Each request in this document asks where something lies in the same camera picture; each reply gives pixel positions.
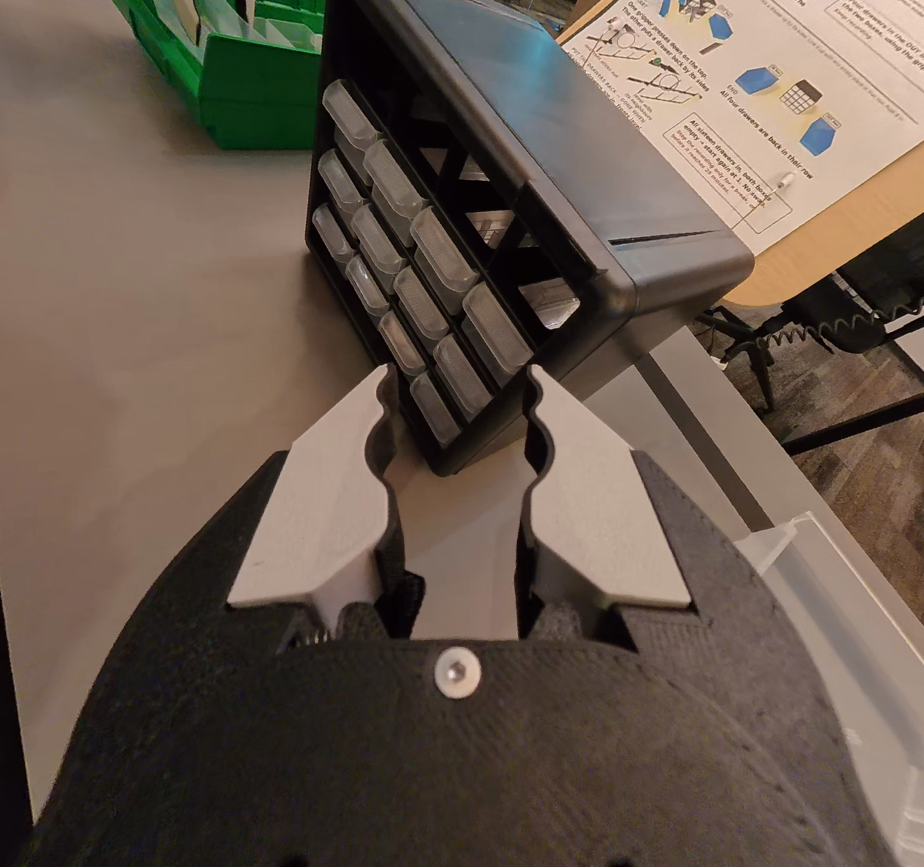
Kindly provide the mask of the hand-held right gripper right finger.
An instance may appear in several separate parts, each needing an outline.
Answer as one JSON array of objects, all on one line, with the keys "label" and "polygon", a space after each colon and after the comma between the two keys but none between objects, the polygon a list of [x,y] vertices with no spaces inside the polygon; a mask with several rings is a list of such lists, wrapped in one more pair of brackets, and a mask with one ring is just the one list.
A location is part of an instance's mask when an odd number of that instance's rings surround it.
[{"label": "hand-held right gripper right finger", "polygon": [[686,612],[692,597],[639,468],[641,451],[539,365],[526,369],[524,456],[534,473],[516,542],[517,635],[567,606],[586,638],[617,640],[624,607]]}]

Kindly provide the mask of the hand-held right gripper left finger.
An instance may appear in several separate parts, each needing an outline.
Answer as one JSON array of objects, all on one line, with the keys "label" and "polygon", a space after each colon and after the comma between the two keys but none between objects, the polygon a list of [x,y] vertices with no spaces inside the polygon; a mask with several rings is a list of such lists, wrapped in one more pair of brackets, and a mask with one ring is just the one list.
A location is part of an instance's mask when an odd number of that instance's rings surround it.
[{"label": "hand-held right gripper left finger", "polygon": [[396,494],[398,370],[375,368],[296,438],[227,602],[297,604],[327,630],[342,610],[372,605],[392,638],[408,639],[425,583],[406,569]]}]

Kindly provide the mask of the green plastic bin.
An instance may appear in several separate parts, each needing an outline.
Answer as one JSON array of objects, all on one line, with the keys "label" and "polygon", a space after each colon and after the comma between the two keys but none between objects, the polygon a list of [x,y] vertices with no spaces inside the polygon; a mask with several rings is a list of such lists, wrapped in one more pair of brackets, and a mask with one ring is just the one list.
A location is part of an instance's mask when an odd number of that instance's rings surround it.
[{"label": "green plastic bin", "polygon": [[[144,52],[218,147],[312,148],[320,53],[219,35],[205,45],[193,45],[170,0],[113,2]],[[216,15],[235,10],[234,0],[213,4]],[[257,0],[255,17],[268,18],[275,26],[285,6],[310,13],[310,26],[322,34],[325,0]]]}]

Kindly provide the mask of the large clear plastic bin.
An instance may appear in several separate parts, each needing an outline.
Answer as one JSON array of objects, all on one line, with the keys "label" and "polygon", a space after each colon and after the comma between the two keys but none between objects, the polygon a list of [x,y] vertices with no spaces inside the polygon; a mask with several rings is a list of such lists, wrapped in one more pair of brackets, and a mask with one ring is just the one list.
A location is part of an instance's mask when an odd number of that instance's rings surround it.
[{"label": "large clear plastic bin", "polygon": [[814,514],[751,533],[735,546],[820,670],[896,860],[922,865],[922,651]]}]

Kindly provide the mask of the black drawer cabinet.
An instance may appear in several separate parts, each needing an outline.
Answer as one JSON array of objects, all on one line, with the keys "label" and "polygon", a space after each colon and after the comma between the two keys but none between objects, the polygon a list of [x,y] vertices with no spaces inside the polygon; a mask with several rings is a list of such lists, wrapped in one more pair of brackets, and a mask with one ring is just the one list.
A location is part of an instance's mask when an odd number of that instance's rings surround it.
[{"label": "black drawer cabinet", "polygon": [[[326,0],[312,181],[331,124],[321,96],[355,81],[393,134],[421,95],[490,186],[438,194],[451,214],[508,210],[491,276],[535,343],[529,363],[443,452],[400,411],[439,476],[525,433],[526,369],[584,400],[750,275],[749,251],[534,20],[489,0]],[[309,248],[360,335],[362,316]]]}]

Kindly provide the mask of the array of clear cabinet drawers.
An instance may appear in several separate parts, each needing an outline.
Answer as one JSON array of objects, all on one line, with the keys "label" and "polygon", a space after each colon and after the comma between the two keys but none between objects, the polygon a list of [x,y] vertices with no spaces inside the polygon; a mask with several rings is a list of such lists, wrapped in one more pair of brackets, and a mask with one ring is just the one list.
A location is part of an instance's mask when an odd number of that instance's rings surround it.
[{"label": "array of clear cabinet drawers", "polygon": [[409,421],[443,452],[534,355],[488,267],[514,214],[451,214],[437,191],[447,161],[461,161],[448,169],[454,187],[490,181],[421,95],[397,134],[350,79],[330,82],[321,108],[332,128],[311,185],[309,248],[326,254],[360,335],[396,366]]}]

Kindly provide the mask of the instruction sheet on wooden stand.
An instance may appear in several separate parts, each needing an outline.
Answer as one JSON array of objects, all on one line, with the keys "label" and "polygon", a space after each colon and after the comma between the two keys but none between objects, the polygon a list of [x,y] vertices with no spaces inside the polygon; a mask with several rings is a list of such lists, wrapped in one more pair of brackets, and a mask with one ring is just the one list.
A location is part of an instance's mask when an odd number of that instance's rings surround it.
[{"label": "instruction sheet on wooden stand", "polygon": [[[578,0],[557,41],[564,45],[615,0]],[[853,260],[923,212],[918,145],[755,259],[752,274],[726,293],[751,307],[782,302]]]}]

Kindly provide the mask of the printed instruction sheet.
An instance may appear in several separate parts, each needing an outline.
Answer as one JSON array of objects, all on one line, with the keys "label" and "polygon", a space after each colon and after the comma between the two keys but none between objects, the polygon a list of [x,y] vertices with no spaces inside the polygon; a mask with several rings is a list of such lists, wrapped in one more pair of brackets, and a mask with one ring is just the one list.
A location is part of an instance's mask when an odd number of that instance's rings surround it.
[{"label": "printed instruction sheet", "polygon": [[[615,0],[563,48],[759,255],[922,143],[922,3]],[[588,59],[614,17],[637,57]]]}]

